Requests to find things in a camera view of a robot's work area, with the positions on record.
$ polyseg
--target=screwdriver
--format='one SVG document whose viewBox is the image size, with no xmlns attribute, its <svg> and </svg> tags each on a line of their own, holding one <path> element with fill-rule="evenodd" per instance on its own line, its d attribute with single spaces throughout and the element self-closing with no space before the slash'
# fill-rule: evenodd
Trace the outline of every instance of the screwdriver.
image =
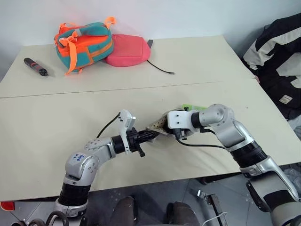
<svg viewBox="0 0 301 226">
<path fill-rule="evenodd" d="M 48 76 L 48 72 L 45 68 L 41 67 L 39 64 L 31 60 L 30 58 L 25 58 L 24 63 L 29 66 L 31 69 L 35 70 L 37 73 L 39 73 L 42 76 Z"/>
</svg>

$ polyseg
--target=backpack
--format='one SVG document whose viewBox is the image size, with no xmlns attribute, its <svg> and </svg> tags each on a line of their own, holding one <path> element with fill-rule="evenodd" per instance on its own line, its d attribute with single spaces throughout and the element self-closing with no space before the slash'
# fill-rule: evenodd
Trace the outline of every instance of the backpack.
<svg viewBox="0 0 301 226">
<path fill-rule="evenodd" d="M 301 114 L 301 13 L 265 27 L 242 61 L 286 119 Z"/>
<path fill-rule="evenodd" d="M 104 59 L 113 51 L 109 27 L 115 23 L 115 18 L 111 16 L 104 23 L 60 25 L 59 33 L 55 36 L 55 48 L 63 64 L 69 68 L 65 75 L 81 72 L 83 67 Z"/>
</svg>

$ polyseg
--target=pink pouch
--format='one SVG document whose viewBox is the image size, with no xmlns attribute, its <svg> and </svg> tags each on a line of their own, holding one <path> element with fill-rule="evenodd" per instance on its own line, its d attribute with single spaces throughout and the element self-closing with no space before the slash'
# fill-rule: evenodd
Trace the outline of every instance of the pink pouch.
<svg viewBox="0 0 301 226">
<path fill-rule="evenodd" d="M 105 61 L 115 67 L 127 67 L 140 64 L 150 57 L 151 49 L 139 36 L 126 34 L 112 35 L 114 50 Z"/>
</svg>

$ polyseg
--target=black cable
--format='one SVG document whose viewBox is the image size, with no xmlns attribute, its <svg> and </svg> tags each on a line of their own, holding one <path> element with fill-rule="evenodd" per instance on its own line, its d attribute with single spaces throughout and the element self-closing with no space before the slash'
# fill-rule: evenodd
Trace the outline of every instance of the black cable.
<svg viewBox="0 0 301 226">
<path fill-rule="evenodd" d="M 114 122 L 118 117 L 120 116 L 120 112 L 108 123 L 106 126 L 99 132 L 96 138 L 99 138 L 100 135 L 103 133 L 103 131 L 112 123 Z"/>
<path fill-rule="evenodd" d="M 181 144 L 181 145 L 185 145 L 185 146 L 188 146 L 188 147 L 218 147 L 218 148 L 222 148 L 222 149 L 226 149 L 225 147 L 223 146 L 218 146 L 218 145 L 191 145 L 191 144 L 186 144 L 186 143 L 183 143 L 181 140 L 177 139 L 177 141 Z"/>
<path fill-rule="evenodd" d="M 162 72 L 165 72 L 165 73 L 168 73 L 168 74 L 175 74 L 174 72 L 167 72 L 167 71 L 164 71 L 163 69 L 161 69 L 161 68 L 159 68 L 159 67 L 153 65 L 149 60 L 147 60 L 147 62 L 149 62 L 152 66 L 154 66 L 155 68 L 159 69 L 159 70 L 162 71 Z"/>
<path fill-rule="evenodd" d="M 199 128 L 199 132 L 200 133 L 213 133 L 214 135 L 215 135 L 215 133 L 214 133 L 214 131 L 213 130 L 211 130 L 211 129 L 205 129 L 204 127 L 201 127 L 201 128 Z"/>
<path fill-rule="evenodd" d="M 49 216 L 47 218 L 47 221 L 46 221 L 46 226 L 52 226 L 53 225 L 54 220 L 55 220 L 55 218 L 53 219 L 53 217 L 60 218 L 61 221 L 62 221 L 63 226 L 69 226 L 69 221 L 68 221 L 67 216 L 63 212 L 57 211 L 57 210 L 55 210 L 55 211 L 53 211 L 49 214 Z"/>
<path fill-rule="evenodd" d="M 83 216 L 83 218 L 80 221 L 79 226 L 87 226 L 87 222 L 88 222 L 88 218 L 86 218 L 85 216 Z"/>
<path fill-rule="evenodd" d="M 44 223 L 43 220 L 41 219 L 34 219 L 32 220 L 28 226 L 34 226 L 34 225 L 37 225 L 37 226 L 46 226 L 46 224 Z"/>
</svg>

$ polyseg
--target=white wall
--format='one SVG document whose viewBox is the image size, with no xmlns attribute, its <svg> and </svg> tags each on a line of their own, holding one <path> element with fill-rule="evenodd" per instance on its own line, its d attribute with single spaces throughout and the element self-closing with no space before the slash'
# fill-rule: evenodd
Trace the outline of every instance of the white wall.
<svg viewBox="0 0 301 226">
<path fill-rule="evenodd" d="M 53 43 L 62 22 L 115 16 L 113 32 L 145 38 L 223 34 L 241 56 L 260 28 L 300 11 L 301 0 L 2 0 L 0 79 L 21 45 Z"/>
</svg>

